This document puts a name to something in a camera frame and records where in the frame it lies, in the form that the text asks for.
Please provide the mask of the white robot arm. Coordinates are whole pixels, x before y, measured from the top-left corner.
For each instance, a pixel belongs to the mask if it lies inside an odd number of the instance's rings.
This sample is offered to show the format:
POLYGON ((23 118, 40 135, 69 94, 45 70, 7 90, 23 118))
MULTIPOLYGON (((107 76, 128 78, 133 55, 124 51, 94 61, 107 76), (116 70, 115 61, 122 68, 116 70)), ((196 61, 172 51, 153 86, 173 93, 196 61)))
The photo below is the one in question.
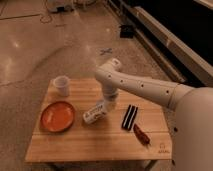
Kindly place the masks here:
POLYGON ((128 75, 121 68, 112 58, 95 70, 103 96, 110 99, 121 89, 172 110, 177 129, 172 171, 213 171, 213 87, 128 75))

